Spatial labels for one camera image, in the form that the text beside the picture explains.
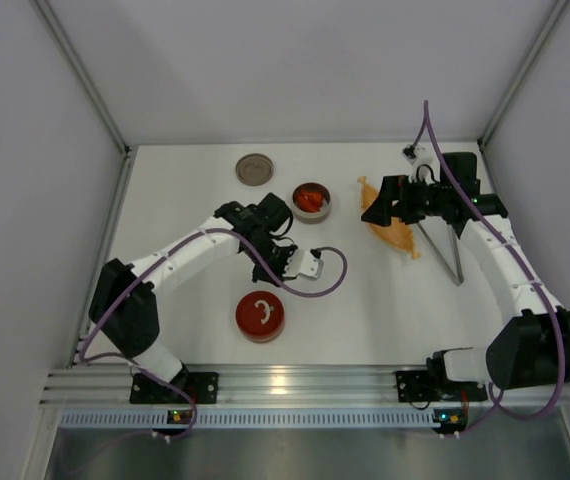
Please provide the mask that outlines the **red round lid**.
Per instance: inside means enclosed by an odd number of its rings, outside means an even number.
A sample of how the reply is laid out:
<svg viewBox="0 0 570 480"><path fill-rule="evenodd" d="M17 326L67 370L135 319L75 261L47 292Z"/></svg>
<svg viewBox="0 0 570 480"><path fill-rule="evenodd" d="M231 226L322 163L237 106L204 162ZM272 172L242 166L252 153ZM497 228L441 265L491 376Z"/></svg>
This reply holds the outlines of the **red round lid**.
<svg viewBox="0 0 570 480"><path fill-rule="evenodd" d="M239 330L266 332L285 324L285 311L281 300L273 293L254 291L239 301L235 319Z"/></svg>

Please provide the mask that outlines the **brown-banded steel container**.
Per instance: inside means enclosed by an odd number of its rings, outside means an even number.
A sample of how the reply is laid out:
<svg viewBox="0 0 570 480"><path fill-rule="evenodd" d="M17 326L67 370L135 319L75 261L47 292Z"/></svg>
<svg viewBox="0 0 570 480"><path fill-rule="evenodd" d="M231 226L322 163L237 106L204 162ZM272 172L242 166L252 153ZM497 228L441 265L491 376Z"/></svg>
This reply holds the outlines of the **brown-banded steel container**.
<svg viewBox="0 0 570 480"><path fill-rule="evenodd" d="M332 209L330 191L322 184L306 182L294 188L291 209L300 222L317 224L326 220Z"/></svg>

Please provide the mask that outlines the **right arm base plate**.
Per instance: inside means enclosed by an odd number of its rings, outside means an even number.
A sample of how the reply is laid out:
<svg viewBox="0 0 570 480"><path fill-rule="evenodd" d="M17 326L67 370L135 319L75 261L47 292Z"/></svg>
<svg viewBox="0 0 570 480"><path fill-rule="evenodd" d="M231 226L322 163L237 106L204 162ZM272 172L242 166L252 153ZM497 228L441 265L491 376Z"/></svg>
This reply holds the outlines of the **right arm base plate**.
<svg viewBox="0 0 570 480"><path fill-rule="evenodd" d="M427 370L395 372L396 388L401 403L483 402L488 399L484 384L441 380Z"/></svg>

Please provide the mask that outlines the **metal tongs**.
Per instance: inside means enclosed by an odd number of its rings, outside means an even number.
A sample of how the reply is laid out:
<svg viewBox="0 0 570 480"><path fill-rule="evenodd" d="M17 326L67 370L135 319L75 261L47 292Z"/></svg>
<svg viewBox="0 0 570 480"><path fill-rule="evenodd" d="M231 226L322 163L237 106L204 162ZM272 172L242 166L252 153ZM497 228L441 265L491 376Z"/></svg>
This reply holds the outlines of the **metal tongs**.
<svg viewBox="0 0 570 480"><path fill-rule="evenodd" d="M432 255L455 286L464 283L461 253L454 229L447 224L436 224L435 220L419 222L413 226Z"/></svg>

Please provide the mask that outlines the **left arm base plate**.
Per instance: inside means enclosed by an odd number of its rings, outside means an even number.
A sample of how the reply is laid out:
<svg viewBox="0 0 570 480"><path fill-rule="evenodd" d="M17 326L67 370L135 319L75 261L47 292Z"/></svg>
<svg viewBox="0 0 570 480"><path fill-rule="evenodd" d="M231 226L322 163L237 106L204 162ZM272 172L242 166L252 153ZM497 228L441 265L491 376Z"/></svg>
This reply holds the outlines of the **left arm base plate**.
<svg viewBox="0 0 570 480"><path fill-rule="evenodd" d="M181 390L195 404L217 403L219 374L216 372L191 372ZM187 400L174 390L162 386L142 373L132 377L129 402L134 405L187 404Z"/></svg>

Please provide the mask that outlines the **brown round lid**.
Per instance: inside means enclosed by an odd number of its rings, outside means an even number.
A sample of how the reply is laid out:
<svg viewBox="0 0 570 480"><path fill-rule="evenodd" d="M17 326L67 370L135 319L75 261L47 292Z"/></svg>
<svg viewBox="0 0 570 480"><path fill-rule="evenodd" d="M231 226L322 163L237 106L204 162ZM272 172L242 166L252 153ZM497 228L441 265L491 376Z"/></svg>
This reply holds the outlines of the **brown round lid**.
<svg viewBox="0 0 570 480"><path fill-rule="evenodd" d="M272 160L261 153L250 153L241 157L235 165L237 179L247 186L261 186L273 176Z"/></svg>

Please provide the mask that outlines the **red sausage piece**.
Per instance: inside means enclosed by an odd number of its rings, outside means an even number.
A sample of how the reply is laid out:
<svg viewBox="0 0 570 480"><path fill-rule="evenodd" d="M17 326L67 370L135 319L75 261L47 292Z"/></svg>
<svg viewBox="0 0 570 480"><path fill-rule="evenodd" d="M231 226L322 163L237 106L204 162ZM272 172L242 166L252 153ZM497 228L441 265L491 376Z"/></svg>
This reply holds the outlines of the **red sausage piece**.
<svg viewBox="0 0 570 480"><path fill-rule="evenodd" d="M322 207L322 204L318 204L306 195L298 195L295 203L300 210L306 213L318 213Z"/></svg>

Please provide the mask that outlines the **red octopus sausage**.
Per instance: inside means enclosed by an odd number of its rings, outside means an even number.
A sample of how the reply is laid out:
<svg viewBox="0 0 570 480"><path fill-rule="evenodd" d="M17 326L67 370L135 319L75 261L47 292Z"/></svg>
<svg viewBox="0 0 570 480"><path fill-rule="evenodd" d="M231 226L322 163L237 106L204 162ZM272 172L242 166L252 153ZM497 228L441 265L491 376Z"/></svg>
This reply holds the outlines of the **red octopus sausage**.
<svg viewBox="0 0 570 480"><path fill-rule="evenodd" d="M324 197L322 192L315 188L301 187L299 191L299 201L305 201L314 205L316 208L320 208L323 205Z"/></svg>

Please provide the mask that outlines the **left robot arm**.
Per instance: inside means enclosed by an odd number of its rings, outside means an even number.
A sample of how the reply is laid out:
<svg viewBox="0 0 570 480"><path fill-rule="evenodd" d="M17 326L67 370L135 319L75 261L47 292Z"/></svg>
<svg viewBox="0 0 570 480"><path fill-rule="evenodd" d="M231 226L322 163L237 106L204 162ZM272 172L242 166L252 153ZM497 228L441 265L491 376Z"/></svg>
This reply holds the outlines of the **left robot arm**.
<svg viewBox="0 0 570 480"><path fill-rule="evenodd" d="M107 262L99 275L89 318L123 357L183 389L188 369L160 340L159 298L215 261L239 253L253 262L254 283L283 281L297 247L279 246L277 231L290 229L292 223L290 208L273 193L248 206L228 202L199 229L157 252L129 263L117 258Z"/></svg>

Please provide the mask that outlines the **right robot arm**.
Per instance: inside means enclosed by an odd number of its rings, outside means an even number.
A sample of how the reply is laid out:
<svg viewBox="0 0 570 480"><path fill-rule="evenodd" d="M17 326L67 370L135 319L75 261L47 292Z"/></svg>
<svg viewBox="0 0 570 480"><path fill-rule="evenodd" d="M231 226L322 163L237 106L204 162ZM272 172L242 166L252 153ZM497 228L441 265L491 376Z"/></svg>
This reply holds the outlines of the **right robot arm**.
<svg viewBox="0 0 570 480"><path fill-rule="evenodd" d="M518 244L506 207L484 193L477 157L452 152L438 172L420 162L410 175L361 185L361 219L384 240L409 253L411 227L442 219L468 249L495 297L501 331L486 347L442 350L428 369L442 383L489 382L501 390L570 382L570 310L547 289Z"/></svg>

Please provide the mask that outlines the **red-banded steel container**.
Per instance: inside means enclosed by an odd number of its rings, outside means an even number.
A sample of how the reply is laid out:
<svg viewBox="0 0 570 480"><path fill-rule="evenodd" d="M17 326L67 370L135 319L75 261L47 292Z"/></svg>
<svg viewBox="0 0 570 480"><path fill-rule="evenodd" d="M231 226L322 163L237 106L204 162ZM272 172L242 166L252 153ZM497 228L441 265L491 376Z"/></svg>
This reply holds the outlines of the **red-banded steel container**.
<svg viewBox="0 0 570 480"><path fill-rule="evenodd" d="M268 330L266 332L252 332L246 329L240 329L241 334L247 340L254 342L254 343L268 343L275 340L283 331L284 325L281 324L277 328Z"/></svg>

